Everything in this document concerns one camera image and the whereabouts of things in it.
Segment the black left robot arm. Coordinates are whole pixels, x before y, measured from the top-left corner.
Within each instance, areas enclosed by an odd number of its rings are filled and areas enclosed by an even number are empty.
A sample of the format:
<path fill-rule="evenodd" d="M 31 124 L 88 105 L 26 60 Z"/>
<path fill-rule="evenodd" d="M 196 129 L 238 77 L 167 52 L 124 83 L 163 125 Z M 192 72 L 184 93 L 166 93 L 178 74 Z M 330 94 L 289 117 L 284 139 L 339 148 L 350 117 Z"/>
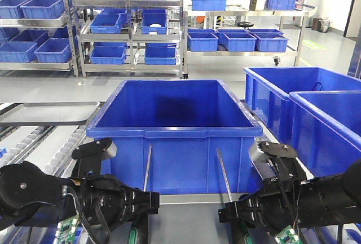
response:
<path fill-rule="evenodd" d="M 74 216 L 73 196 L 64 193 L 64 187 L 75 192 L 90 225 L 100 224 L 95 213 L 99 206 L 110 230 L 159 210 L 159 193 L 129 187 L 112 175 L 59 178 L 24 161 L 1 167 L 1 229 L 54 227 Z"/>

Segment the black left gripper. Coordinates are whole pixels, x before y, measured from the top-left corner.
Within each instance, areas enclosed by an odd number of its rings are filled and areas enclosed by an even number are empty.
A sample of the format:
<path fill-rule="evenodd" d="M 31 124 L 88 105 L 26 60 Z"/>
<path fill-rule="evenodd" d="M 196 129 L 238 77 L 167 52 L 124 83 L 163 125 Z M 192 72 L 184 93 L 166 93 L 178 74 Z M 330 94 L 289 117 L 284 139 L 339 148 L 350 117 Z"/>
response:
<path fill-rule="evenodd" d="M 131 188 L 112 175 L 81 179 L 81 224 L 86 229 L 116 229 L 159 213 L 160 194 Z"/>

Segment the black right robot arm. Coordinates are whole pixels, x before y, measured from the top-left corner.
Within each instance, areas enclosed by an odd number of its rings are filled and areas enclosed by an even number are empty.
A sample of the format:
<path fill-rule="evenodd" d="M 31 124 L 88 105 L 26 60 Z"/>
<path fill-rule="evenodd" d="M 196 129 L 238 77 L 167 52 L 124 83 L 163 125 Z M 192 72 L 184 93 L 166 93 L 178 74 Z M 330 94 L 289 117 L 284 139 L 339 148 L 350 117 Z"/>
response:
<path fill-rule="evenodd" d="M 262 228 L 272 236 L 289 225 L 326 227 L 360 222 L 360 160 L 344 173 L 313 178 L 304 184 L 293 177 L 281 189 L 266 180 L 262 188 L 218 211 L 220 223 Z"/>

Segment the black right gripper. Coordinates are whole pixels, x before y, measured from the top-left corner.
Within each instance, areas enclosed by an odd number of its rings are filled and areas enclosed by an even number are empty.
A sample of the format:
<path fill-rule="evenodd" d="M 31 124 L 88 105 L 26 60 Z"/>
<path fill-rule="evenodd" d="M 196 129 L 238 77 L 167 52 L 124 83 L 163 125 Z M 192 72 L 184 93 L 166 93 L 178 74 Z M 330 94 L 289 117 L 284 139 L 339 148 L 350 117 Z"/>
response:
<path fill-rule="evenodd" d="M 241 194 L 235 201 L 218 210 L 220 223 L 241 220 L 248 228 L 261 228 L 272 236 L 287 226 L 295 227 L 301 220 L 301 182 L 267 181 L 253 194 Z"/>

